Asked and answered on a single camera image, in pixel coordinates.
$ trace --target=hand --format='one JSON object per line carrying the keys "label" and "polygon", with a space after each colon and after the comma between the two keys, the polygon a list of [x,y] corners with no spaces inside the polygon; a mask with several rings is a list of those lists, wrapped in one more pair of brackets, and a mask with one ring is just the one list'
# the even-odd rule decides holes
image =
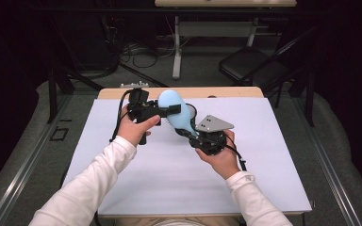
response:
{"label": "hand", "polygon": [[[234,132],[230,130],[224,130],[225,134],[228,136],[227,145],[235,148],[233,141],[235,138]],[[221,177],[226,180],[235,173],[239,172],[237,155],[230,149],[224,148],[221,152],[216,155],[207,155],[200,149],[195,149],[199,157],[211,165],[211,167],[221,175]]]}
{"label": "hand", "polygon": [[147,121],[143,121],[141,123],[134,123],[130,120],[127,114],[127,106],[124,106],[122,109],[121,117],[122,121],[120,121],[118,136],[123,137],[132,143],[135,147],[140,143],[140,139],[143,134],[147,132],[148,129],[154,127],[159,121],[160,116],[155,115],[154,117],[148,119]]}

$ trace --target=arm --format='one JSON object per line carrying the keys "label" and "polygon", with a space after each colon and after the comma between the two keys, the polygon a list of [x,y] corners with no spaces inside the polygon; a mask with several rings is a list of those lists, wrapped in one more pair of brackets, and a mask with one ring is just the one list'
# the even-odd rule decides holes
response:
{"label": "arm", "polygon": [[[234,133],[229,130],[224,132],[228,136],[227,145],[234,147]],[[206,155],[199,149],[196,152],[225,180],[247,225],[291,225],[284,214],[257,187],[254,175],[239,169],[233,151],[224,149],[216,155]]]}
{"label": "arm", "polygon": [[140,138],[160,121],[159,116],[139,124],[125,116],[118,136],[90,165],[38,210],[30,225],[89,225],[118,174],[136,154]]}

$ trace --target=white sleeve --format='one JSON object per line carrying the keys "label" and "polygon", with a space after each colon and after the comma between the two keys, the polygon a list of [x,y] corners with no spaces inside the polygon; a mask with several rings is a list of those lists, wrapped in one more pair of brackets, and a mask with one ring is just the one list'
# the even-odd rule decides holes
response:
{"label": "white sleeve", "polygon": [[86,169],[35,213],[30,225],[90,225],[118,174],[136,152],[134,145],[117,136]]}
{"label": "white sleeve", "polygon": [[240,171],[225,182],[247,225],[292,225],[285,215],[261,192],[252,173]]}

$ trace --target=person's left hand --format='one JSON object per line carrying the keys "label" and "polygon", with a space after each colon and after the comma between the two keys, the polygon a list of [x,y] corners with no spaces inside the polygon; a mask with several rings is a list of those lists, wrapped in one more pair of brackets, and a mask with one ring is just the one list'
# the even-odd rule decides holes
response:
{"label": "person's left hand", "polygon": [[155,115],[147,121],[134,123],[130,120],[127,114],[127,106],[123,107],[121,117],[123,118],[120,121],[119,132],[117,135],[125,138],[135,147],[137,147],[137,145],[140,143],[140,139],[142,138],[143,134],[145,134],[148,129],[154,127],[160,121],[160,116]]}

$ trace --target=person's right hand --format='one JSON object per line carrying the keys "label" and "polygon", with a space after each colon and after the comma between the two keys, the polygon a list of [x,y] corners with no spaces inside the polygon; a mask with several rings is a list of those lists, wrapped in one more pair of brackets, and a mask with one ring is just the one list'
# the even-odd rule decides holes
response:
{"label": "person's right hand", "polygon": [[[233,141],[235,138],[234,132],[230,130],[224,130],[225,134],[228,136],[227,145],[235,148]],[[211,167],[221,175],[221,177],[226,180],[235,173],[239,172],[237,155],[230,149],[224,148],[221,152],[216,155],[207,155],[200,149],[195,149],[199,157],[211,165]]]}

